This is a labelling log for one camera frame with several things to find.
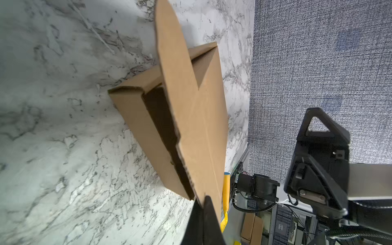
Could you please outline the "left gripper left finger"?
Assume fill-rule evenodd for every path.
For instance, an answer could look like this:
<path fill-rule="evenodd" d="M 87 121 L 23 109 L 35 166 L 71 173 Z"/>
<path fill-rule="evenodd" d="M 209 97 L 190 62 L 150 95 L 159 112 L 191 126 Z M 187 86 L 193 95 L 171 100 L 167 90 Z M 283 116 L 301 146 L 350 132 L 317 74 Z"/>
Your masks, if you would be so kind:
<path fill-rule="evenodd" d="M 195 201 L 181 245 L 202 245 L 203 232 L 204 210 Z"/>

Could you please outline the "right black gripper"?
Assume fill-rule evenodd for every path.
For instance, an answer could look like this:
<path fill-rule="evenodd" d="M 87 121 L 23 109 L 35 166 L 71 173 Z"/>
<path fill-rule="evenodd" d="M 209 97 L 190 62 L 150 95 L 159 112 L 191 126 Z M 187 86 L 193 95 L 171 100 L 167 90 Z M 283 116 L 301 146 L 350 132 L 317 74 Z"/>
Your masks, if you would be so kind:
<path fill-rule="evenodd" d="M 308 108 L 297 136 L 284 191 L 317 216 L 348 214 L 350 133 L 321 108 Z"/>

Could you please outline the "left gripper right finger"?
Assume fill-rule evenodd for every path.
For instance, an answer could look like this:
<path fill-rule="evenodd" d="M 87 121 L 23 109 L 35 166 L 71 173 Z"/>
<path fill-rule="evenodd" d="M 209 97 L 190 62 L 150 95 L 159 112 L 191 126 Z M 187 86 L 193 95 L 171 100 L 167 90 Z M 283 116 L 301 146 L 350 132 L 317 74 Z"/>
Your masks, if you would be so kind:
<path fill-rule="evenodd" d="M 203 207 L 203 244 L 204 245 L 225 245 L 225 241 L 220 230 L 212 199 L 206 196 Z"/>

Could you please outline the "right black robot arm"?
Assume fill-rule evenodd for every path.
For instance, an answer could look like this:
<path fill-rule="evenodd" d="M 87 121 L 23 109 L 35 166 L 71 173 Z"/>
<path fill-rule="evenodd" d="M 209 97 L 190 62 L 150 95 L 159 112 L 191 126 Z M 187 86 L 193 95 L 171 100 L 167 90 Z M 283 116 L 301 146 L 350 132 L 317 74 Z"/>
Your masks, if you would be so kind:
<path fill-rule="evenodd" d="M 392 167 L 350 162 L 350 133 L 321 108 L 308 108 L 284 191 L 311 206 L 327 228 L 311 240 L 392 242 Z"/>

